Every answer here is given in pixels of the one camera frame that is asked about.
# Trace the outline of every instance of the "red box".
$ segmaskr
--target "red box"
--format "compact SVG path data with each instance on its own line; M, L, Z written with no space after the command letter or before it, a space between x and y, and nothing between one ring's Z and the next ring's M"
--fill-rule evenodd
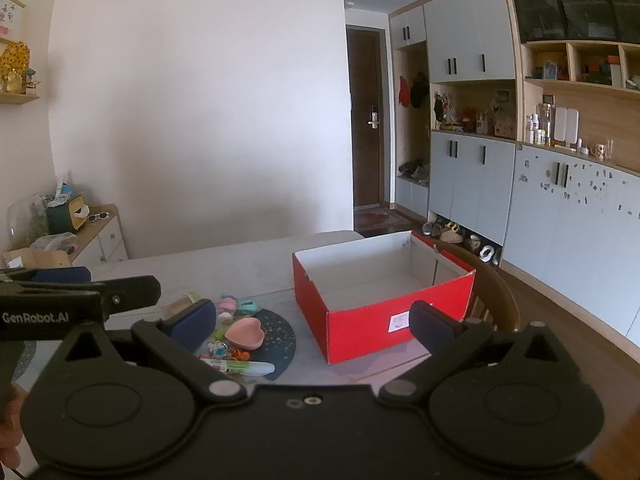
M296 301L329 364L409 341L417 300L462 320L475 274L409 231L293 254Z

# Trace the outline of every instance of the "chair backrest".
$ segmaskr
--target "chair backrest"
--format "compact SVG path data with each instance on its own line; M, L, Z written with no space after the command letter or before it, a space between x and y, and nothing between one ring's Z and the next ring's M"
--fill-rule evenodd
M518 330L520 328L520 311L513 294L500 274L477 256L454 244L434 240L438 251L447 251L469 264L476 270L474 293L482 303L480 312L475 312L476 301L469 303L465 317L480 317L488 320L492 318L498 330Z

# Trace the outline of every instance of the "human hand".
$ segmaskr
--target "human hand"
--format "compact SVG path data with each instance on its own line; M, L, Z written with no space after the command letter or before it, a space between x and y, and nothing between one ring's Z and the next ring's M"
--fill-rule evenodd
M20 410L26 397L27 392L14 384L14 396L7 404L4 421L0 424L0 463L9 469L15 469L20 465L20 454L15 448L22 440Z

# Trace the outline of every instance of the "table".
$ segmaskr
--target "table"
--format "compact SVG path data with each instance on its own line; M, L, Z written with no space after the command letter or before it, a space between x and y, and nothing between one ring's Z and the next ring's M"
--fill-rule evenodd
M236 298L254 298L258 305L284 317L296 332L296 354L289 368L278 378L281 384L371 384L380 387L428 357L415 340L352 359L327 365L293 296L292 254L297 251L352 240L362 236L353 231L336 231L215 247L186 253L165 254L126 262L104 264L92 271L94 281L154 275L161 283L158 306L116 314L107 322L111 330L130 328L137 320L160 312L161 306L188 292L217 301L221 294ZM58 342L39 342L31 365L18 383L25 389L37 376L58 347ZM20 445L28 473L35 461L25 441Z

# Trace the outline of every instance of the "white wall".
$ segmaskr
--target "white wall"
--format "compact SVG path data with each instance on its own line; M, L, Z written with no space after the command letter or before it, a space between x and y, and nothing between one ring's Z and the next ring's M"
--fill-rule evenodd
M388 98L383 103L384 150L385 150L385 201L394 202L396 180L391 178L396 172L396 107L394 97L394 75L392 65L391 34L389 33L389 17L382 12L370 10L345 9L344 21L347 25L357 27L376 28L384 31L385 42L380 44L380 59L382 60L382 94Z
M17 200L56 187L53 171L49 117L47 49L53 0L20 0L27 4L21 40L31 50L31 68L41 98L25 105L0 104L0 251L9 248L6 210Z
M56 171L133 257L353 227L343 0L56 0Z

